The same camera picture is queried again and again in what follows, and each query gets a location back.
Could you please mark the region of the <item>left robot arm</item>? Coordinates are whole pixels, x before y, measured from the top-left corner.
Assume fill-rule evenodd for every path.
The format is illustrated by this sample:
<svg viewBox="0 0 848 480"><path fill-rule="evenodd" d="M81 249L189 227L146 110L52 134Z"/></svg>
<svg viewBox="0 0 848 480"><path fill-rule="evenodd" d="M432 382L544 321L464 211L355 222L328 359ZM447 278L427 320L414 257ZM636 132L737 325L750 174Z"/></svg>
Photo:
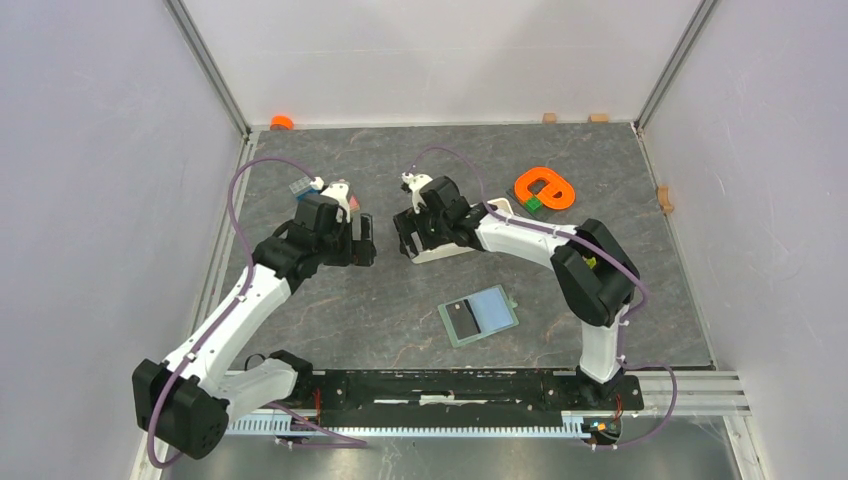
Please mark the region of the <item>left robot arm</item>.
<svg viewBox="0 0 848 480"><path fill-rule="evenodd" d="M376 256L373 218L347 216L339 200L308 194L293 219L257 244L236 285L211 316L160 362L132 373L135 415L150 441L199 460L235 420L274 401L306 405L311 365L276 352L236 375L229 367L262 323L321 266L369 267Z"/></svg>

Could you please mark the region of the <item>white rectangular tray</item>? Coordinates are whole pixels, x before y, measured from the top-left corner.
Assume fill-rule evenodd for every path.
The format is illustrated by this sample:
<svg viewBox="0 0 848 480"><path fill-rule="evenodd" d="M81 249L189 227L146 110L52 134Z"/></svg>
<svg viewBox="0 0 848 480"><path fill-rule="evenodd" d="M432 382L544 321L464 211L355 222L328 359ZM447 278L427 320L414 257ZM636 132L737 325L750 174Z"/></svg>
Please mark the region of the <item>white rectangular tray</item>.
<svg viewBox="0 0 848 480"><path fill-rule="evenodd" d="M490 204L497 210L503 210L507 214L513 214L513 208L510 201L506 197L495 198L490 201ZM435 260L440 260L456 255L472 252L471 247L461 247L456 244L444 244L434 249L422 250L418 254L411 256L413 264L423 264Z"/></svg>

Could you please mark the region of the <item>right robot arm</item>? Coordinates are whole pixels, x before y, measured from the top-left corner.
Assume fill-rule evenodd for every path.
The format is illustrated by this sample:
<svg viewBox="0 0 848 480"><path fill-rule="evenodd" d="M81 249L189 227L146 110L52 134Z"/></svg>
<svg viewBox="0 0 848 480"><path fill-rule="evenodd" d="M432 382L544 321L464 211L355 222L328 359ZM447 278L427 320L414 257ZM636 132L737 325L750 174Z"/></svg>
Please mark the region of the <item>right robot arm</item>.
<svg viewBox="0 0 848 480"><path fill-rule="evenodd" d="M393 218L400 251L426 263L470 251L511 255L550 269L571 312L581 321L580 400L602 408L623 374L619 328L647 290L609 229L589 219L554 225L512 214L492 202L472 205L447 176L402 176L411 205Z"/></svg>

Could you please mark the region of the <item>black VIP card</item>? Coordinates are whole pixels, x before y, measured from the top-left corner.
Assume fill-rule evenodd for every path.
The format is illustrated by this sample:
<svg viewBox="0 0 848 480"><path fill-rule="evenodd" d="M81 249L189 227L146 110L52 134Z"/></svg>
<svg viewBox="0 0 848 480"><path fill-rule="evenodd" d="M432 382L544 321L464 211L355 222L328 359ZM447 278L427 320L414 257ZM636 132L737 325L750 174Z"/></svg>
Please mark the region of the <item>black VIP card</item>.
<svg viewBox="0 0 848 480"><path fill-rule="evenodd" d="M481 333L480 325L467 299L461 299L446 306L450 326L458 340Z"/></svg>

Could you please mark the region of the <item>green card holder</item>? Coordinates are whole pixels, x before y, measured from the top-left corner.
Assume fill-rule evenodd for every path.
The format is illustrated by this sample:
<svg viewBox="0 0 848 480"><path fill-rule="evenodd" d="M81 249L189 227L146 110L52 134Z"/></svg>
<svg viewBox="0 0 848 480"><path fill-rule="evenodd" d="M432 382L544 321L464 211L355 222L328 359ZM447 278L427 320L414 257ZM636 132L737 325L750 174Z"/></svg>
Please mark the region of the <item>green card holder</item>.
<svg viewBox="0 0 848 480"><path fill-rule="evenodd" d="M481 333L464 340L458 340L450 326L446 306L461 299L467 299L480 325ZM438 306L438 312L446 329L449 341L454 348L482 340L496 333L519 325L515 313L517 303L505 292L501 285L449 301Z"/></svg>

